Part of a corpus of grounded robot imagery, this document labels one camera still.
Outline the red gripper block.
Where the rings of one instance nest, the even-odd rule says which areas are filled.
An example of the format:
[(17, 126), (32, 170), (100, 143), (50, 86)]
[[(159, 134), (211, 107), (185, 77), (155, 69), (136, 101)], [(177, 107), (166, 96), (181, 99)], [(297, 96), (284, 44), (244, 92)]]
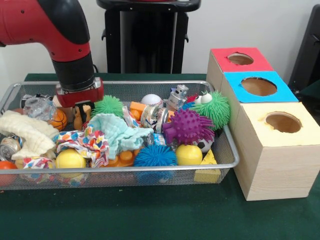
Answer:
[(104, 85), (100, 77), (95, 77), (93, 84), (79, 91), (68, 91), (61, 87), (58, 83), (55, 87), (56, 96), (63, 108), (74, 107), (75, 118), (80, 118), (80, 110), (77, 104), (87, 103), (90, 109), (95, 108), (95, 102), (101, 101), (104, 98)]

